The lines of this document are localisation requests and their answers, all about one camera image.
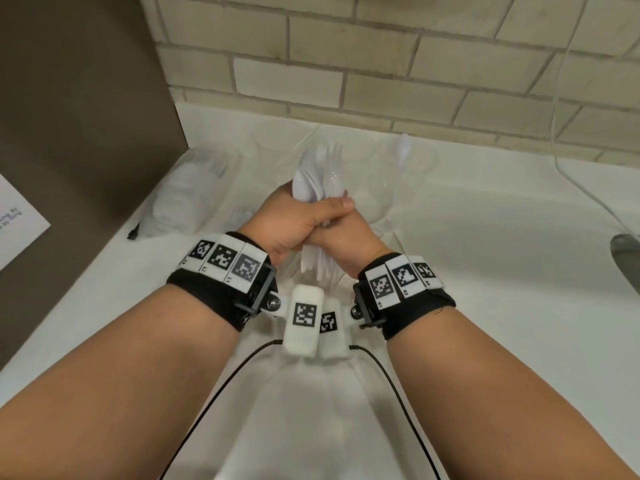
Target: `person's right hand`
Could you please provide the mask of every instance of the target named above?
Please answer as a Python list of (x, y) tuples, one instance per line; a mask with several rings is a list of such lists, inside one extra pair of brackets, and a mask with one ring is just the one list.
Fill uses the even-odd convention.
[(373, 233), (357, 210), (329, 227), (316, 227), (305, 244), (324, 249), (352, 278), (357, 278), (374, 259), (393, 252)]

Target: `sink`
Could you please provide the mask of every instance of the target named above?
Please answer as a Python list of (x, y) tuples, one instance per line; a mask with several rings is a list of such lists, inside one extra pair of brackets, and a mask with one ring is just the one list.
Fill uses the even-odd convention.
[(611, 240), (611, 256), (627, 281), (640, 294), (640, 242), (631, 234), (619, 234)]

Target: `metal screw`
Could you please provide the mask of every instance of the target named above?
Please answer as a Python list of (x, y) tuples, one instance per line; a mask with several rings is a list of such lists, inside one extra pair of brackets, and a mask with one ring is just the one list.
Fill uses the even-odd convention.
[(358, 320), (362, 316), (362, 311), (360, 311), (359, 306), (354, 306), (351, 308), (351, 318), (354, 320)]
[(267, 311), (274, 312), (279, 310), (281, 306), (280, 298), (274, 295), (270, 295), (267, 300)]

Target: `black cable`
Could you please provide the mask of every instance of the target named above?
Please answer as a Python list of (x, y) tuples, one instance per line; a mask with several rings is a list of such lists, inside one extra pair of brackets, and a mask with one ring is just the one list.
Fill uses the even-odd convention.
[(429, 451), (427, 450), (427, 447), (424, 445), (424, 443), (422, 441), (422, 438), (420, 437), (420, 434), (418, 434), (418, 430), (414, 426), (413, 421), (411, 421), (411, 416), (409, 416), (409, 412), (407, 412), (406, 408), (404, 407), (404, 402), (403, 402), (402, 398), (400, 397), (400, 393), (398, 393), (398, 389), (396, 389), (396, 386), (395, 386), (394, 382), (391, 380), (391, 377), (389, 377), (389, 374), (387, 373), (387, 371), (384, 368), (384, 366), (380, 363), (380, 361), (377, 359), (377, 357), (375, 355), (373, 355), (368, 349), (366, 349), (364, 347), (361, 347), (359, 345), (350, 345), (349, 348), (351, 350), (362, 350), (365, 354), (367, 354), (369, 357), (371, 357), (373, 359), (373, 362), (378, 364), (378, 367), (380, 368), (382, 373), (387, 378), (387, 380), (389, 382), (389, 386), (391, 386), (391, 389), (394, 390), (394, 393), (396, 395), (396, 399), (398, 400), (398, 403), (400, 403), (400, 407), (402, 408), (402, 411), (404, 412), (404, 417), (406, 418), (407, 421), (409, 421), (409, 426), (411, 426), (411, 429), (413, 430), (413, 434), (418, 439), (418, 443), (420, 443), (420, 446), (422, 447), (422, 451), (424, 451), (424, 454), (426, 455), (427, 460), (429, 460), (429, 464), (431, 465), (431, 468), (433, 469), (433, 473), (435, 473), (436, 478), (438, 480), (441, 480), (440, 475), (438, 473), (438, 469), (436, 468), (436, 465), (433, 462), (433, 459), (431, 458), (431, 455), (429, 454)]
[(236, 367), (236, 370), (233, 371), (231, 373), (231, 375), (228, 377), (228, 379), (224, 382), (224, 384), (222, 384), (222, 386), (220, 386), (220, 389), (218, 389), (218, 392), (213, 395), (213, 397), (211, 398), (209, 403), (206, 405), (206, 407), (200, 413), (200, 416), (198, 416), (198, 418), (196, 419), (196, 422), (193, 423), (193, 426), (190, 428), (189, 432), (187, 433), (187, 435), (182, 440), (182, 443), (180, 443), (180, 446), (178, 446), (178, 449), (175, 451), (175, 453), (173, 453), (173, 456), (171, 457), (171, 460), (169, 460), (169, 463), (164, 468), (164, 472), (162, 472), (162, 475), (160, 475), (160, 478), (158, 480), (163, 480), (163, 478), (166, 475), (167, 471), (169, 471), (169, 468), (171, 467), (171, 464), (173, 463), (173, 460), (175, 460), (175, 457), (178, 456), (178, 453), (180, 453), (180, 450), (182, 449), (184, 444), (187, 443), (189, 437), (191, 437), (191, 435), (193, 434), (195, 429), (198, 427), (198, 425), (200, 424), (200, 421), (202, 421), (202, 418), (204, 418), (204, 415), (207, 414), (207, 411), (209, 411), (211, 405), (213, 404), (213, 401), (215, 401), (218, 398), (218, 396), (220, 395), (220, 393), (222, 393), (222, 391), (224, 391), (225, 387), (227, 387), (229, 385), (229, 382), (231, 382), (231, 379), (236, 377), (236, 374), (238, 372), (240, 372), (240, 369), (242, 369), (246, 365), (247, 362), (249, 362), (256, 354), (258, 354), (258, 352), (261, 352), (261, 351), (265, 350), (265, 348), (271, 347), (272, 345), (282, 345), (282, 340), (272, 340), (270, 342), (267, 342), (266, 344), (261, 345), (256, 350), (251, 352), (251, 354), (249, 354), (249, 357), (244, 359), (244, 361), (242, 361), (242, 363)]
[[(182, 443), (180, 443), (180, 446), (178, 446), (178, 449), (175, 451), (175, 453), (171, 457), (171, 460), (169, 460), (169, 463), (165, 467), (164, 472), (162, 472), (162, 475), (160, 475), (160, 478), (158, 478), (158, 480), (163, 480), (163, 478), (166, 475), (167, 471), (169, 471), (169, 468), (171, 468), (171, 464), (173, 463), (173, 460), (175, 460), (175, 457), (178, 456), (178, 453), (180, 453), (180, 450), (182, 449), (184, 444), (187, 443), (188, 439), (191, 437), (191, 435), (193, 434), (195, 429), (200, 424), (200, 421), (202, 421), (202, 419), (204, 418), (204, 415), (207, 414), (207, 411), (209, 411), (209, 409), (211, 408), (211, 405), (213, 404), (213, 402), (218, 398), (220, 393), (222, 393), (222, 391), (224, 391), (225, 387), (228, 386), (229, 382), (231, 382), (231, 379), (236, 377), (236, 374), (238, 372), (240, 372), (240, 369), (242, 369), (247, 364), (247, 362), (249, 362), (256, 354), (258, 354), (258, 352), (261, 352), (261, 351), (265, 350), (265, 348), (271, 347), (272, 345), (282, 345), (282, 340), (272, 340), (270, 342), (267, 342), (266, 344), (261, 345), (256, 350), (251, 352), (251, 354), (249, 354), (249, 357), (244, 359), (244, 361), (240, 365), (238, 365), (236, 367), (236, 370), (233, 371), (231, 373), (231, 375), (228, 377), (228, 379), (224, 382), (224, 384), (222, 384), (222, 386), (220, 386), (220, 389), (218, 389), (217, 393), (215, 393), (215, 395), (211, 398), (211, 400), (206, 405), (206, 407), (202, 410), (202, 412), (200, 413), (200, 415), (196, 419), (195, 423), (193, 423), (193, 426), (189, 429), (189, 432), (186, 434), (186, 436), (182, 440)], [(369, 355), (369, 357), (371, 357), (373, 359), (373, 361), (378, 365), (378, 367), (380, 368), (382, 373), (385, 375), (385, 377), (387, 378), (387, 380), (389, 382), (389, 386), (391, 386), (391, 389), (393, 389), (393, 391), (394, 391), (394, 393), (396, 395), (396, 399), (398, 400), (398, 403), (400, 403), (400, 407), (402, 407), (402, 411), (404, 412), (404, 417), (406, 418), (407, 421), (409, 421), (409, 425), (411, 426), (411, 429), (413, 430), (413, 434), (418, 439), (418, 443), (420, 443), (420, 446), (422, 447), (422, 451), (424, 451), (424, 454), (426, 455), (427, 460), (429, 460), (429, 464), (431, 465), (431, 468), (433, 469), (433, 473), (435, 473), (436, 478), (438, 480), (441, 480), (440, 475), (438, 474), (438, 469), (436, 468), (436, 465), (434, 464), (433, 460), (431, 459), (431, 455), (429, 454), (429, 451), (427, 450), (427, 447), (424, 445), (424, 443), (422, 441), (422, 438), (420, 437), (420, 434), (418, 434), (418, 430), (413, 425), (413, 421), (411, 421), (411, 417), (409, 416), (409, 412), (407, 412), (406, 408), (404, 407), (404, 402), (403, 402), (402, 398), (400, 397), (400, 394), (398, 393), (398, 390), (396, 389), (396, 386), (395, 386), (393, 380), (391, 380), (391, 377), (389, 377), (389, 374), (387, 373), (387, 371), (384, 368), (384, 366), (380, 363), (380, 361), (377, 359), (377, 357), (375, 355), (373, 355), (368, 349), (366, 349), (364, 347), (361, 347), (359, 345), (350, 345), (349, 348), (351, 350), (362, 350), (364, 353)]]

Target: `person's left hand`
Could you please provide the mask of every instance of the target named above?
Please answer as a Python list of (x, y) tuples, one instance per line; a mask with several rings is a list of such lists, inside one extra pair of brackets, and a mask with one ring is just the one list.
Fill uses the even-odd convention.
[(276, 266), (298, 248), (311, 231), (323, 222), (344, 217), (353, 211), (350, 197), (327, 198), (304, 203), (291, 195), (291, 182), (278, 187), (258, 212), (238, 232), (251, 238), (267, 251)]

